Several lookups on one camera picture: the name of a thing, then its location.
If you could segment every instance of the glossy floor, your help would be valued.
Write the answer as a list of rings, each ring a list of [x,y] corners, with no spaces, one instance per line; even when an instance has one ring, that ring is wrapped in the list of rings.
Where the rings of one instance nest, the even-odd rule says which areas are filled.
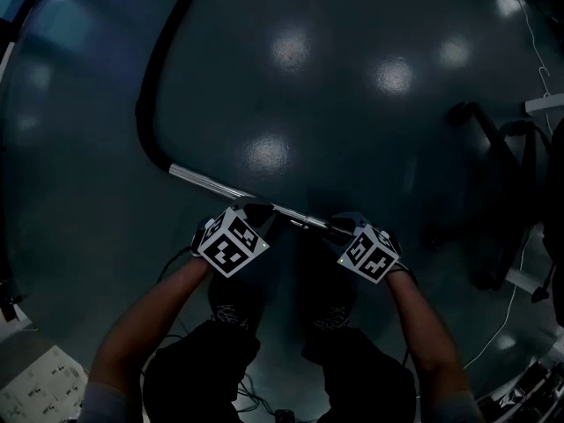
[[[3,89],[6,233],[22,307],[87,366],[196,223],[226,205],[160,172],[137,141],[137,93],[175,1],[42,0]],[[524,6],[547,83],[562,91],[556,42]],[[427,222],[458,221],[499,193],[481,161],[488,145],[444,115],[477,100],[498,124],[520,117],[520,103],[544,93],[538,66],[516,0],[196,0],[167,60],[156,132],[171,157],[220,181],[321,217],[359,210],[394,231],[469,360],[503,321],[512,287],[471,285],[495,237],[419,246]],[[321,370],[300,357],[296,240],[288,229],[265,256],[276,261],[263,268],[263,347],[249,372],[274,408],[312,419],[328,402]],[[543,276],[548,265],[535,233],[525,267]],[[358,289],[353,324],[401,358],[387,290]],[[191,329],[208,316],[203,287],[182,320]],[[550,303],[517,292],[507,328],[469,369],[477,395],[555,334]]]

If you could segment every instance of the person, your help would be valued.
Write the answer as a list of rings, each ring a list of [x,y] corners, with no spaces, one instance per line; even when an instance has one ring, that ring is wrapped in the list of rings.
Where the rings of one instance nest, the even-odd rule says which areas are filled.
[[[305,262],[302,355],[320,365],[330,409],[318,421],[412,423],[416,412],[413,375],[349,327],[353,288],[348,271],[329,252],[326,261]],[[185,338],[159,349],[184,302],[213,274],[212,318]],[[255,358],[260,302],[238,275],[223,278],[203,258],[192,258],[159,282],[117,321],[95,356],[78,423],[241,421],[232,402],[246,367]],[[396,267],[385,282],[399,313],[419,377],[422,421],[481,422],[481,414],[455,344],[406,270]]]

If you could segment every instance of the metal rod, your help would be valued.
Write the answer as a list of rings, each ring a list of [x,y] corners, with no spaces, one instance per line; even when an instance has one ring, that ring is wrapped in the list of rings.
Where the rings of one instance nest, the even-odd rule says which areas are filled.
[[[194,171],[191,171],[186,167],[176,165],[175,163],[173,163],[172,166],[168,169],[168,172],[174,177],[183,179],[185,182],[189,182],[193,185],[197,185],[198,187],[208,189],[209,191],[213,191],[214,193],[219,194],[223,197],[227,197],[229,199],[237,199],[238,197],[255,197],[250,193],[241,191],[240,189],[228,187],[227,185],[214,181],[206,175],[195,173]],[[323,230],[337,231],[345,235],[353,235],[352,232],[341,227],[333,226],[329,221],[325,221],[324,219],[308,216],[304,213],[292,210],[291,208],[287,208],[282,205],[272,205],[274,205],[274,210],[276,212],[288,217],[290,221],[293,222],[296,226],[300,226],[304,229],[315,227]]]

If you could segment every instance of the black hose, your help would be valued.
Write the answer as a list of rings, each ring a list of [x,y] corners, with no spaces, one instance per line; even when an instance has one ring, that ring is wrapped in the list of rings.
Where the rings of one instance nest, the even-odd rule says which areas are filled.
[[[159,89],[160,76],[167,59],[168,50],[178,31],[184,15],[194,0],[178,0],[160,32],[147,64],[141,92],[135,107],[137,135],[143,150],[151,161],[160,169],[168,172],[173,161],[160,149],[154,136],[154,117]]]

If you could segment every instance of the gray floor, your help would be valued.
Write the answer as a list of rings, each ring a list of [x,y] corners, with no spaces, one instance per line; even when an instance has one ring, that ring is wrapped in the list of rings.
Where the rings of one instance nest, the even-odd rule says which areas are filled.
[[[3,89],[4,210],[22,307],[87,366],[195,224],[226,204],[160,172],[137,141],[137,93],[174,2],[42,0]],[[563,91],[556,42],[525,7],[548,84]],[[419,246],[427,222],[456,222],[499,193],[493,166],[476,160],[487,145],[444,115],[477,100],[502,124],[543,93],[515,0],[197,0],[167,61],[156,131],[174,159],[220,181],[322,217],[360,210],[393,230],[469,360],[512,288],[471,285],[495,237],[438,253]],[[328,403],[322,372],[300,357],[295,245],[289,229],[265,255],[263,344],[249,372],[274,408],[312,419]],[[524,264],[547,272],[540,233]],[[358,289],[353,323],[400,358],[387,290],[361,280]],[[208,315],[202,289],[182,320],[194,328]],[[551,304],[517,292],[508,326],[469,368],[476,394],[546,352],[556,333]]]

